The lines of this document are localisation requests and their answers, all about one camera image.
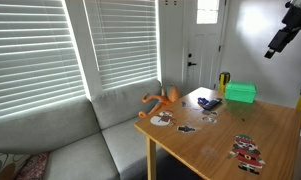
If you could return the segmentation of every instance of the gray couch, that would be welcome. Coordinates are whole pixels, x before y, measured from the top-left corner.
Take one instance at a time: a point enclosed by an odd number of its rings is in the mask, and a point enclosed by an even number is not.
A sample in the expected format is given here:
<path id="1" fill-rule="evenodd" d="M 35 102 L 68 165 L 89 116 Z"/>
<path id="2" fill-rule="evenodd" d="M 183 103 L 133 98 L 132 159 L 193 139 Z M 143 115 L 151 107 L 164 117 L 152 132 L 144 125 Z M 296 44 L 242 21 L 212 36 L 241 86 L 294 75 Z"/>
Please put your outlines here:
<path id="1" fill-rule="evenodd" d="M 0 123 L 0 152 L 50 152 L 44 179 L 140 179 L 146 174 L 145 136 L 134 128 L 145 93 L 159 94 L 151 80 L 60 102 Z M 167 153 L 157 147 L 157 161 Z"/>

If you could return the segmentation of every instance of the window blinds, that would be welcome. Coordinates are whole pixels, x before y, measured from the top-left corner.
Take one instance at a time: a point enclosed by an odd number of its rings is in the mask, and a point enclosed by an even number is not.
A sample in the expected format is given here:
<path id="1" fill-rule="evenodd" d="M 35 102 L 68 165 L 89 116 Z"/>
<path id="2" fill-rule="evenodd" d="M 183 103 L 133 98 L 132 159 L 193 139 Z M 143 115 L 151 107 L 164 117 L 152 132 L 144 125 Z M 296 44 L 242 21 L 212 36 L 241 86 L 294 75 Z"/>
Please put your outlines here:
<path id="1" fill-rule="evenodd" d="M 103 89 L 157 78 L 155 0 L 85 0 Z"/>
<path id="2" fill-rule="evenodd" d="M 0 117 L 84 94 L 61 0 L 0 0 Z"/>

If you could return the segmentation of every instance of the floor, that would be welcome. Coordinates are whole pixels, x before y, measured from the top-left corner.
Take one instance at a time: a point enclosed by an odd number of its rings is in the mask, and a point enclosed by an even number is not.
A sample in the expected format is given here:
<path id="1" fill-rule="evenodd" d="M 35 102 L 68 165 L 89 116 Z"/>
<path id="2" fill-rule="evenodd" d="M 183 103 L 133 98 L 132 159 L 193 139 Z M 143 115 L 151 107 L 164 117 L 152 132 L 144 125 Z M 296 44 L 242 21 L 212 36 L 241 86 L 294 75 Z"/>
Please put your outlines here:
<path id="1" fill-rule="evenodd" d="M 169 156 L 164 162 L 157 167 L 158 180 L 199 180 L 198 175 L 181 164 L 174 157 Z M 299 139 L 298 154 L 294 170 L 293 180 L 301 180 L 301 137 Z"/>

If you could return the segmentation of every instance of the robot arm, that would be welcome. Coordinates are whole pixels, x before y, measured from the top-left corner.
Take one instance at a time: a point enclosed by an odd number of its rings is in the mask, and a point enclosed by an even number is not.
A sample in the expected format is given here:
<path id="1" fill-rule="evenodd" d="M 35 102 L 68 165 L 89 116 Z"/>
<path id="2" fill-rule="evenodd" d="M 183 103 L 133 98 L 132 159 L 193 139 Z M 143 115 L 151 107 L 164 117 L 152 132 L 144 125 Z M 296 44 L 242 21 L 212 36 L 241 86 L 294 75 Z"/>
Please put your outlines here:
<path id="1" fill-rule="evenodd" d="M 287 2 L 286 8 L 289 10 L 282 20 L 286 27 L 279 30 L 268 45 L 269 50 L 265 54 L 266 58 L 270 59 L 275 52 L 281 52 L 301 30 L 301 0 Z"/>

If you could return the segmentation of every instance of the green container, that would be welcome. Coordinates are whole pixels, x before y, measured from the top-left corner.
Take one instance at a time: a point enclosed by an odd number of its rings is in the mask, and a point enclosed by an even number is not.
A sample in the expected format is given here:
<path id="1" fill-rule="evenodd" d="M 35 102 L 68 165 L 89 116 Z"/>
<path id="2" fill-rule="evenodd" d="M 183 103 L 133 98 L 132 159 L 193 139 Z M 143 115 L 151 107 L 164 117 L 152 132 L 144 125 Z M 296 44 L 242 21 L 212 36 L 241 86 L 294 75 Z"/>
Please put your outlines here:
<path id="1" fill-rule="evenodd" d="M 226 86 L 226 99 L 253 103 L 256 86 L 252 82 L 230 81 Z"/>

